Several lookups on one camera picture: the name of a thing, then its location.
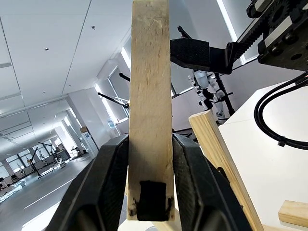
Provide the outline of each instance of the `black cable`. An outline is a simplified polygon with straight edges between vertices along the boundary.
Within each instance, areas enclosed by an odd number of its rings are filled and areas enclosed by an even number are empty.
[[[267,100],[265,100],[262,105],[260,106],[259,108],[259,112],[258,112],[258,117],[259,117],[259,120],[262,124],[262,126],[266,129],[266,131],[268,131],[268,135],[271,136],[273,139],[279,141],[279,142],[282,142],[283,145],[289,145],[289,146],[292,146],[292,147],[295,147],[295,148],[300,148],[300,149],[305,149],[305,150],[308,150],[308,142],[302,142],[302,141],[295,141],[295,140],[291,140],[291,139],[288,139],[288,138],[285,138],[283,136],[280,136],[278,135],[276,132],[272,131],[265,123],[264,119],[263,119],[263,111],[264,111],[264,108],[267,104],[269,104],[271,101],[273,101],[274,99],[282,96],[282,95],[285,95],[289,92],[292,92],[294,90],[297,90],[301,87],[304,87],[306,85],[307,81],[306,82],[303,82],[303,84],[300,84],[300,85],[297,85],[297,86],[294,86],[294,87],[291,87],[289,89],[286,89],[286,90],[283,90],[279,93],[276,93],[275,95],[269,97]]]
[[[285,95],[287,93],[290,93],[290,92],[292,92],[294,90],[297,90],[299,88],[302,88],[304,86],[307,86],[308,79],[306,79],[305,76],[307,76],[307,73],[303,73],[302,75],[300,75],[300,76],[298,76],[298,77],[296,77],[296,78],[294,78],[294,79],[292,79],[292,80],[290,80],[290,81],[288,81],[288,82],[286,82],[284,84],[281,84],[280,86],[272,89],[267,94],[265,94],[258,101],[258,103],[256,104],[255,111],[254,111],[254,118],[255,118],[257,126],[265,134],[267,134],[271,138],[277,140],[279,142],[280,146],[288,145],[288,146],[291,146],[291,147],[294,147],[294,148],[308,150],[308,142],[296,141],[296,140],[288,139],[288,138],[286,138],[284,136],[281,136],[281,135],[277,134],[273,130],[271,130],[267,126],[267,124],[265,123],[264,118],[263,118],[264,108],[266,107],[267,104],[269,104],[274,99],[276,99],[276,98],[278,98],[278,97],[280,97],[282,95]],[[279,90],[281,90],[281,89],[283,89],[283,88],[285,88],[285,87],[287,87],[287,86],[289,86],[289,85],[291,85],[293,83],[299,82],[299,81],[300,81],[299,84],[274,94],[275,92],[277,92],[277,91],[279,91]]]

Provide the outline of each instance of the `gear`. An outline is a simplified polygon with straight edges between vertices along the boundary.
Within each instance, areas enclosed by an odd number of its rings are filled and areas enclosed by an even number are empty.
[[[277,1],[269,15],[269,27],[275,29],[290,13],[288,0]]]

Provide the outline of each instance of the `black bolt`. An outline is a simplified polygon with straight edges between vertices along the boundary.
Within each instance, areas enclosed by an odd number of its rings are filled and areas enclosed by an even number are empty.
[[[291,45],[298,41],[298,36],[294,35],[293,33],[287,33],[284,37],[284,40],[288,45]]]
[[[271,49],[271,54],[274,55],[274,56],[279,56],[281,55],[283,52],[282,49],[278,48],[277,46],[274,46],[272,49]]]

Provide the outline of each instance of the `black clamp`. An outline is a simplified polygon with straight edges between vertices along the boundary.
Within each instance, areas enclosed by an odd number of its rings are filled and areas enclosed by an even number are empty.
[[[278,145],[284,147],[287,144],[286,137],[282,136],[281,141],[278,142]]]

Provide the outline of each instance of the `black tape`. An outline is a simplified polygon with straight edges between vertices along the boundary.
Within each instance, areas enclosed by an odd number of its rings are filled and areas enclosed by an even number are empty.
[[[166,184],[161,182],[141,181],[140,200],[137,203],[137,219],[145,221],[165,221]]]

